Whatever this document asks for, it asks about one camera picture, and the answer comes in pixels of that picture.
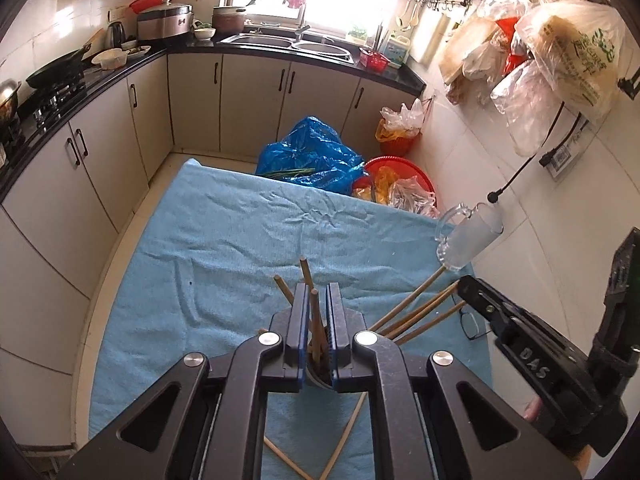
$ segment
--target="electrical outlet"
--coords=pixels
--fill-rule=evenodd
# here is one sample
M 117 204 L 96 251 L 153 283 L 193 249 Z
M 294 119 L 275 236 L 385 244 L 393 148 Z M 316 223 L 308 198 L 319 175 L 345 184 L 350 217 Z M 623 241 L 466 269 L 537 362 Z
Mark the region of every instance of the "electrical outlet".
M 127 8 L 126 6 L 121 6 L 121 7 L 114 7 L 113 9 L 109 9 L 107 12 L 107 21 L 109 23 L 111 22 L 117 22 L 119 20 L 123 20 L 125 13 L 127 12 Z

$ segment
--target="wall cabinet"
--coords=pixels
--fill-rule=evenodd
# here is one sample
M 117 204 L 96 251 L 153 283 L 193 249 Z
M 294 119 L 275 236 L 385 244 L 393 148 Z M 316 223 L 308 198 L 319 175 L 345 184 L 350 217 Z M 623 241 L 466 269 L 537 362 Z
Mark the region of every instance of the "wall cabinet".
M 178 150 L 220 150 L 221 81 L 220 54 L 169 56 L 169 99 Z
M 167 60 L 162 56 L 127 76 L 129 101 L 147 181 L 171 151 Z
M 121 231 L 148 191 L 127 82 L 120 81 L 89 103 L 71 119 L 70 126 L 98 197 Z
M 89 300 L 40 256 L 0 210 L 0 348 L 72 374 Z
M 32 364 L 0 349 L 0 416 L 18 444 L 71 444 L 72 383 L 71 375 Z
M 400 110 L 402 103 L 411 108 L 414 101 L 415 97 L 411 94 L 361 79 L 342 129 L 342 142 L 365 160 L 380 156 L 380 146 L 376 140 L 376 129 L 382 118 L 380 110 L 385 106 Z
M 76 153 L 71 129 L 64 126 L 2 205 L 44 259 L 90 298 L 118 233 Z
M 319 66 L 291 63 L 282 105 L 278 140 L 312 115 L 337 132 L 342 130 L 360 78 Z
M 220 151 L 258 157 L 278 137 L 289 61 L 225 54 L 220 98 Z

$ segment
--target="tiled floor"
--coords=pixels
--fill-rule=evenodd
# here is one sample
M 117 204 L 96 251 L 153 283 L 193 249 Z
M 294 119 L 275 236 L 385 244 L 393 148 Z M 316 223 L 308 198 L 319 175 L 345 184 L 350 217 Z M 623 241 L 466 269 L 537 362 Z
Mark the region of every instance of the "tiled floor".
M 162 195 L 164 195 L 165 190 L 178 173 L 178 170 L 180 170 L 180 167 L 188 158 L 191 158 L 191 155 L 171 153 L 153 177 L 153 180 L 149 184 L 149 192 L 136 211 L 129 227 L 127 227 L 106 273 L 102 287 L 100 288 L 100 293 L 98 293 L 94 300 L 95 306 L 84 343 L 84 351 L 78 373 L 76 406 L 74 416 L 72 417 L 75 421 L 76 443 L 78 447 L 84 446 L 88 441 L 89 405 L 91 389 L 94 384 L 95 364 L 98 359 L 104 329 L 111 312 L 111 305 L 116 297 L 120 281 L 127 270 L 131 256 L 136 249 L 138 240 L 146 227 L 147 221 L 155 211 L 158 202 L 160 202 Z M 255 164 L 249 164 L 247 162 L 199 155 L 195 155 L 193 158 L 196 158 L 203 166 L 220 168 L 222 170 L 239 171 L 241 173 L 253 173 L 255 170 Z

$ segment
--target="frying pan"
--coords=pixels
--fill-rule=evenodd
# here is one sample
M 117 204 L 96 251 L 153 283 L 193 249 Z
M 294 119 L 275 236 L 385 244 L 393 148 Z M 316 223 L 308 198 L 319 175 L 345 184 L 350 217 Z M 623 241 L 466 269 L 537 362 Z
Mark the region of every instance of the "frying pan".
M 91 43 L 87 43 L 75 52 L 70 52 L 47 63 L 27 78 L 27 85 L 35 89 L 44 88 L 60 82 L 72 72 L 79 72 L 82 56 L 89 52 L 90 48 Z

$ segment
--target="metal screw cap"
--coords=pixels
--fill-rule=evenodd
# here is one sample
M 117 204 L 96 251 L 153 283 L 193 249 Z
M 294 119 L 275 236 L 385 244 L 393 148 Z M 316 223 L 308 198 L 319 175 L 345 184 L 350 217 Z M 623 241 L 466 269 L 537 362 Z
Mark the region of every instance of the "metal screw cap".
M 184 356 L 182 362 L 184 362 L 188 367 L 195 368 L 204 362 L 204 355 L 200 352 L 190 352 Z
M 275 332 L 265 332 L 264 334 L 260 334 L 258 341 L 265 346 L 272 346 L 280 341 L 280 336 Z
M 433 354 L 433 362 L 440 366 L 449 366 L 453 362 L 453 355 L 446 350 L 438 350 Z
M 378 340 L 378 334 L 371 330 L 363 330 L 356 334 L 356 343 L 363 346 L 373 345 Z

